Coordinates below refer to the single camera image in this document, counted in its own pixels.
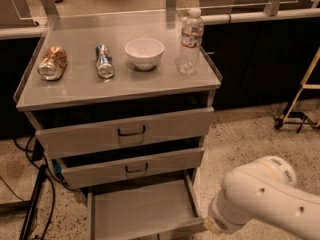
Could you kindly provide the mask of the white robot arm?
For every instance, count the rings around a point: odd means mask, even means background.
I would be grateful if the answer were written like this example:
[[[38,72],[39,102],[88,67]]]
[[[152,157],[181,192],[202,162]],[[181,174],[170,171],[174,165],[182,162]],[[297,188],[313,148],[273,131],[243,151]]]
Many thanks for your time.
[[[265,156],[229,171],[211,200],[204,226],[233,234],[255,219],[301,240],[320,240],[320,197],[295,187],[294,169]]]

